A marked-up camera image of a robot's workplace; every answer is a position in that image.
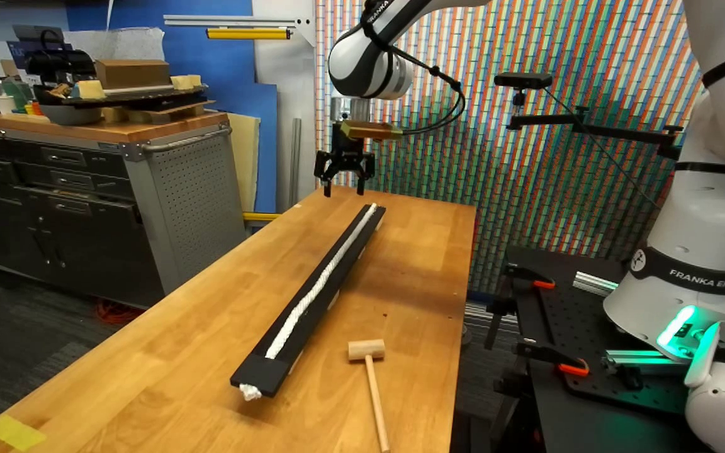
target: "wooden mallet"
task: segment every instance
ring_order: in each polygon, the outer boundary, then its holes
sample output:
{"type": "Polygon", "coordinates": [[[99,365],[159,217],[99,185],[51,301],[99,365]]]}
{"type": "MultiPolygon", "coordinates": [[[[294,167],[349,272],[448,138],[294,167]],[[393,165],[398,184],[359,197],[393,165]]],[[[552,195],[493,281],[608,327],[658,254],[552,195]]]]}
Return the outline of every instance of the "wooden mallet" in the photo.
{"type": "Polygon", "coordinates": [[[388,445],[388,433],[385,431],[385,417],[382,416],[379,386],[376,384],[376,375],[374,375],[374,359],[383,358],[385,358],[385,341],[383,339],[349,342],[349,361],[365,359],[366,370],[368,370],[368,387],[371,388],[371,403],[374,405],[374,417],[376,418],[376,432],[379,435],[379,449],[382,453],[390,453],[391,445],[388,445]]]}

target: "gray carpet floor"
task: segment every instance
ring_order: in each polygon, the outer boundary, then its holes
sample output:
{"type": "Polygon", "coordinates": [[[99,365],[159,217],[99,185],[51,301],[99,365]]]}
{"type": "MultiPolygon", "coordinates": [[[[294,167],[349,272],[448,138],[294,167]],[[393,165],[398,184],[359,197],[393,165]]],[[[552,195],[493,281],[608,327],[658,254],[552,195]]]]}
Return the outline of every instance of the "gray carpet floor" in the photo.
{"type": "MultiPolygon", "coordinates": [[[[491,419],[500,404],[492,383],[507,364],[515,324],[503,324],[486,350],[483,319],[467,316],[471,341],[461,351],[456,412],[491,419]]],[[[0,272],[0,413],[108,338],[119,327],[99,321],[91,298],[0,272]]]]}

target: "mallet handle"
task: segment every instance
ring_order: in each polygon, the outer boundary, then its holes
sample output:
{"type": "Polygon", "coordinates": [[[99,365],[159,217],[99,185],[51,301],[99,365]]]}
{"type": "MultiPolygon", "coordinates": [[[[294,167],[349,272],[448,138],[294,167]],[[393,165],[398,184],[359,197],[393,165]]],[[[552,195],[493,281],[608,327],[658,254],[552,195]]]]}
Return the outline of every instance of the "mallet handle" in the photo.
{"type": "Polygon", "coordinates": [[[382,453],[390,453],[388,432],[385,431],[385,417],[382,415],[382,401],[379,399],[379,385],[376,384],[374,374],[374,359],[371,355],[365,356],[365,368],[368,370],[368,387],[371,388],[371,403],[374,405],[374,418],[376,418],[376,432],[379,435],[379,449],[382,453]]]}

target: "colorful striped wall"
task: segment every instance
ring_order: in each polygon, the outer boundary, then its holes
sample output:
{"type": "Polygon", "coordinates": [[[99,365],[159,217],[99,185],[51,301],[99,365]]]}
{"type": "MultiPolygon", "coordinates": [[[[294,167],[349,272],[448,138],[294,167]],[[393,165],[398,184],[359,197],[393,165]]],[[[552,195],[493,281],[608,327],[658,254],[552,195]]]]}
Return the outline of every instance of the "colorful striped wall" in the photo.
{"type": "MultiPolygon", "coordinates": [[[[363,0],[317,0],[317,147],[328,147],[332,43],[359,20],[363,0]]],[[[676,0],[495,0],[421,18],[396,44],[463,82],[461,121],[401,143],[372,144],[375,189],[478,208],[469,287],[494,292],[509,244],[625,258],[655,210],[585,137],[568,126],[507,131],[513,92],[498,72],[550,72],[553,94],[588,106],[590,123],[661,131],[685,126],[699,94],[681,2],[676,0]]],[[[401,126],[443,115],[454,97],[417,72],[398,101],[375,101],[374,120],[401,126]]],[[[527,114],[564,113],[530,92],[527,114]]],[[[672,161],[650,145],[602,140],[652,198],[663,200],[672,161]]],[[[339,177],[340,184],[352,183],[339,177]]]]}

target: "wooden workbench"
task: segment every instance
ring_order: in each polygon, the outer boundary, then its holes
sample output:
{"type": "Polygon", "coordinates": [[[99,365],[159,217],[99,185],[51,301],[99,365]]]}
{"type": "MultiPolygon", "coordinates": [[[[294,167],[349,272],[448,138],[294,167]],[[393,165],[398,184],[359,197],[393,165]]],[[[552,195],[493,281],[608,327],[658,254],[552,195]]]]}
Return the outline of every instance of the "wooden workbench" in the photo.
{"type": "Polygon", "coordinates": [[[228,121],[224,113],[210,113],[169,124],[106,124],[104,121],[100,121],[100,123],[84,126],[60,126],[60,124],[47,123],[46,118],[40,118],[39,120],[38,118],[31,118],[29,115],[0,115],[0,129],[60,135],[61,137],[83,138],[83,140],[98,140],[110,143],[132,143],[166,137],[166,135],[179,132],[193,131],[201,127],[214,126],[222,121],[228,121]]]}
{"type": "MultiPolygon", "coordinates": [[[[449,451],[475,209],[386,193],[315,192],[6,414],[46,439],[30,453],[377,450],[365,365],[391,450],[449,451]],[[388,208],[274,399],[229,377],[365,203],[388,208]]],[[[0,441],[0,452],[10,451],[0,441]]]]}

